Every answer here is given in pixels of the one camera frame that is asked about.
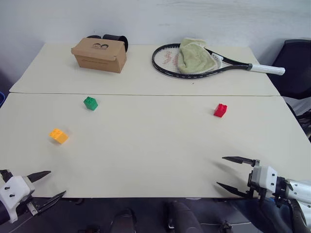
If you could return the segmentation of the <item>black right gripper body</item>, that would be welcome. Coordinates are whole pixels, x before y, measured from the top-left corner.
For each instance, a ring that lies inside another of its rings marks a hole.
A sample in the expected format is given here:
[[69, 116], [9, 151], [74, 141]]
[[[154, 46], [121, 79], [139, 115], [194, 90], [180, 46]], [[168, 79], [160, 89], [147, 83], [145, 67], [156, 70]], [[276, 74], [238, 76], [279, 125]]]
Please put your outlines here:
[[250, 188], [248, 193], [251, 198], [256, 191], [260, 200], [270, 197], [270, 166], [260, 166], [260, 160], [255, 160], [253, 170], [249, 174], [247, 186]]

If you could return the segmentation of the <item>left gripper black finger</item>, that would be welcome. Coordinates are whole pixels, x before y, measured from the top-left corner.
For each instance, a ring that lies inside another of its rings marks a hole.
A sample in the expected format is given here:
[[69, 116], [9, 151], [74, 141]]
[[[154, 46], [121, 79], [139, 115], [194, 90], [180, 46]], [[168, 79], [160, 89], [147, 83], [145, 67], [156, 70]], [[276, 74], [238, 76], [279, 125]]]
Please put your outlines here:
[[47, 211], [51, 207], [57, 204], [57, 202], [65, 195], [66, 191], [63, 191], [51, 198], [49, 198], [44, 204], [38, 205], [34, 200], [31, 201], [31, 214], [33, 216], [40, 215]]
[[43, 177], [47, 176], [50, 173], [51, 173], [51, 171], [36, 172], [36, 173], [32, 173], [32, 174], [28, 175], [27, 178], [30, 180], [30, 182], [34, 183], [34, 182], [42, 179]]

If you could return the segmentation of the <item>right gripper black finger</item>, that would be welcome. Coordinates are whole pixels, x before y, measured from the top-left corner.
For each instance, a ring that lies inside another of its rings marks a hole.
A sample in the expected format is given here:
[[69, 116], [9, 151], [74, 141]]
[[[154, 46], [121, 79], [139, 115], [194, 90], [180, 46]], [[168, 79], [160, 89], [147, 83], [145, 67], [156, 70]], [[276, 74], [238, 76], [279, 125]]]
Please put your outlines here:
[[229, 186], [229, 185], [226, 185], [223, 183], [217, 182], [217, 184], [220, 185], [225, 190], [227, 190], [228, 192], [234, 194], [234, 195], [237, 195], [237, 196], [245, 198], [245, 199], [251, 198], [251, 196], [249, 195], [248, 192], [246, 192], [246, 193], [240, 192], [237, 188], [234, 188], [232, 186]]
[[244, 158], [244, 157], [240, 157], [240, 156], [225, 156], [225, 157], [222, 157], [222, 158], [225, 159], [225, 160], [234, 162], [234, 163], [238, 163], [238, 164], [246, 163], [246, 164], [249, 164], [251, 166], [255, 165], [255, 160]]

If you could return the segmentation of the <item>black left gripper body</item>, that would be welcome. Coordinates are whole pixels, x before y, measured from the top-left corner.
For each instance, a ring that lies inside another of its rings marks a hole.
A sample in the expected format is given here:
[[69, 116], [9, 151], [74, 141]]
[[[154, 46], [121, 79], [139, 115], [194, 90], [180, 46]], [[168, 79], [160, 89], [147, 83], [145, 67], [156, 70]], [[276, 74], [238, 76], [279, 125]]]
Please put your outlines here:
[[39, 214], [39, 208], [35, 206], [32, 193], [35, 191], [35, 186], [26, 176], [21, 176], [22, 180], [22, 195], [18, 206], [16, 207], [17, 216], [21, 216], [29, 212], [32, 216]]

